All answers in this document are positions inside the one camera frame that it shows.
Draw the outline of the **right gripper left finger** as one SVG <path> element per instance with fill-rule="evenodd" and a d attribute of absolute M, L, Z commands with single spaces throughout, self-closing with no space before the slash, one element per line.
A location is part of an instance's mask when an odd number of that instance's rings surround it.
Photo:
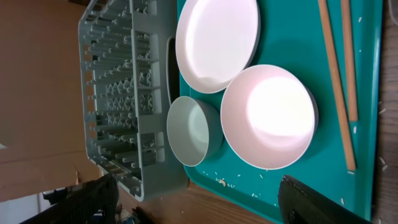
<path fill-rule="evenodd" d="M 115 223 L 118 200 L 118 183 L 106 174 L 21 224 Z"/>

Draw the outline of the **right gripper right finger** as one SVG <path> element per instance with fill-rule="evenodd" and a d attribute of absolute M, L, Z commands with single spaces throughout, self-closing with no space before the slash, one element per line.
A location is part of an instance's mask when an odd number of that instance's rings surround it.
<path fill-rule="evenodd" d="M 369 223 L 290 175 L 282 177 L 278 202 L 283 222 L 288 224 Z"/>

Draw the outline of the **grey bowl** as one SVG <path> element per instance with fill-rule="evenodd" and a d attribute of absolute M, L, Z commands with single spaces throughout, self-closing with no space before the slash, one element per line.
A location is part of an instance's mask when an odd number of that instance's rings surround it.
<path fill-rule="evenodd" d="M 222 145 L 220 114 L 208 103 L 180 96 L 167 115 L 167 136 L 172 152 L 183 165 L 198 166 Z"/>

